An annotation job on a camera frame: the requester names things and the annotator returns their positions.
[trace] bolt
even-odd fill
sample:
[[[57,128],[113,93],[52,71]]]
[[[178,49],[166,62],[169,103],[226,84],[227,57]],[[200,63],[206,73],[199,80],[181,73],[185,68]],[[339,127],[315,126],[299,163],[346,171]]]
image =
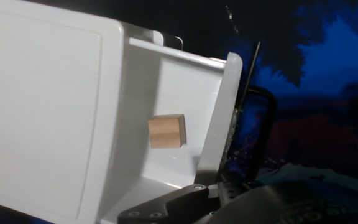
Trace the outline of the bolt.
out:
[[[162,216],[162,214],[159,212],[154,212],[150,215],[150,217],[160,217],[160,216]]]
[[[130,214],[128,214],[129,216],[138,216],[140,215],[140,212],[131,212]]]

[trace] white plastic bin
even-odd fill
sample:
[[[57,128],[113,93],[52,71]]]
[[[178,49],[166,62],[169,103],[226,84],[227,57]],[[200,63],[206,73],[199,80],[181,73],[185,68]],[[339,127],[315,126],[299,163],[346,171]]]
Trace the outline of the white plastic bin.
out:
[[[207,134],[223,149],[242,61],[163,38],[0,0],[0,205],[56,224],[115,223],[122,210],[192,184]],[[185,115],[187,144],[150,149],[147,122],[162,114]]]

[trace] white plastic container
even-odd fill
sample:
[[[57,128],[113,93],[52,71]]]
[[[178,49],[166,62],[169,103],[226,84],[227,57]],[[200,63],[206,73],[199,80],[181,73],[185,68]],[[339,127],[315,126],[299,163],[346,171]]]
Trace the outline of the white plastic container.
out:
[[[107,224],[192,184],[207,133],[223,149],[241,68],[156,31],[0,0],[0,205]],[[161,114],[185,115],[182,148],[150,149],[147,121]]]

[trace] tree silhouette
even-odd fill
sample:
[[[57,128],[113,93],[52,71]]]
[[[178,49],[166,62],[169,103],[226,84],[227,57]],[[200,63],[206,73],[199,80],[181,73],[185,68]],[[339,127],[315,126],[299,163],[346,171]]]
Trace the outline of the tree silhouette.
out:
[[[185,50],[224,58],[262,41],[260,66],[300,87],[302,45],[322,44],[339,18],[358,36],[358,0],[30,0],[180,36]]]

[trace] wooden block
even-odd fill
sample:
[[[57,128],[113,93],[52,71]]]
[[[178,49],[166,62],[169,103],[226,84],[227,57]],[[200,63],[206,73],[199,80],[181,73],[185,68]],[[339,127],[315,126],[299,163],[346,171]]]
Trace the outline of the wooden block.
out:
[[[155,116],[149,120],[152,149],[180,148],[186,143],[183,114]]]

